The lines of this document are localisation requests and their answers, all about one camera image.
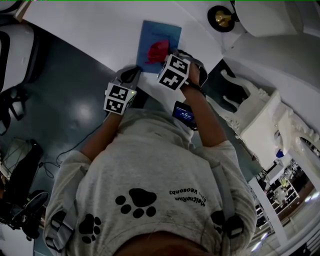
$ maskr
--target wristband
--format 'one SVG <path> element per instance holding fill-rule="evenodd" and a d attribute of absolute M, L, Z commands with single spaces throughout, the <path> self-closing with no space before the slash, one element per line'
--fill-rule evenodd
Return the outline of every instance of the wristband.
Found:
<path fill-rule="evenodd" d="M 188 79 L 184 82 L 184 84 L 187 85 L 187 86 L 190 86 L 190 87 L 192 87 L 192 88 L 194 88 L 194 89 L 196 89 L 196 90 L 198 90 L 200 93 L 202 93 L 202 95 L 203 95 L 204 97 L 206 97 L 205 91 L 204 91 L 200 86 L 198 86 L 198 85 L 194 84 L 193 82 L 191 82 L 190 78 L 188 78 Z"/>

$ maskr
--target person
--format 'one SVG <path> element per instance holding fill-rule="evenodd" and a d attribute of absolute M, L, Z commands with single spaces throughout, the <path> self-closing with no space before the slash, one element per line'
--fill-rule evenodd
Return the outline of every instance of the person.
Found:
<path fill-rule="evenodd" d="M 189 78 L 199 85 L 193 64 Z M 257 216 L 235 149 L 203 94 L 188 85 L 181 90 L 202 146 L 194 147 L 193 131 L 167 113 L 129 108 L 123 116 L 110 113 L 83 148 L 63 161 L 46 210 L 47 242 L 70 184 L 78 174 L 83 178 L 74 201 L 77 225 L 60 253 L 212 256 L 239 255 L 247 247 Z M 217 166 L 243 222 L 234 238 L 225 232 L 222 194 L 213 175 Z"/>
<path fill-rule="evenodd" d="M 288 196 L 288 190 L 285 187 L 280 186 L 275 191 L 273 200 L 282 208 L 286 204 L 287 196 Z"/>

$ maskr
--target blue book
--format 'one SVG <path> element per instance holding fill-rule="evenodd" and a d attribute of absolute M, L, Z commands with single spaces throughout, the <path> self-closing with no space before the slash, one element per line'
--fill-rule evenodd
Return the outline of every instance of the blue book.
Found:
<path fill-rule="evenodd" d="M 159 62 L 147 64 L 149 62 L 148 50 L 154 43 L 163 40 L 169 40 L 169 49 L 178 48 L 180 34 L 181 27 L 144 20 L 136 56 L 136 65 L 142 69 L 142 72 L 159 73 L 162 68 Z"/>

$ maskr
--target paw print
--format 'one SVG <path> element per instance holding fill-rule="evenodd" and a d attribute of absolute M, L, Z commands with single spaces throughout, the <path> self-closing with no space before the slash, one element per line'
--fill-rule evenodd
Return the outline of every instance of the paw print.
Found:
<path fill-rule="evenodd" d="M 98 226 L 101 225 L 101 220 L 98 217 L 94 217 L 92 214 L 87 214 L 85 216 L 84 221 L 82 221 L 79 225 L 79 232 L 85 236 L 82 237 L 82 241 L 86 244 L 91 244 L 96 240 L 95 235 L 100 234 L 100 228 Z"/>
<path fill-rule="evenodd" d="M 157 195 L 152 192 L 148 192 L 142 188 L 132 188 L 129 190 L 129 195 L 132 199 L 133 204 L 136 207 L 139 207 L 133 212 L 133 217 L 136 219 L 141 218 L 145 213 L 148 217 L 153 217 L 156 214 L 156 208 L 150 206 L 146 211 L 142 207 L 147 207 L 153 204 L 157 200 Z M 123 195 L 118 196 L 115 199 L 115 203 L 119 206 L 122 206 L 126 202 L 126 198 Z M 131 205 L 125 204 L 121 207 L 122 214 L 128 214 L 131 211 Z"/>

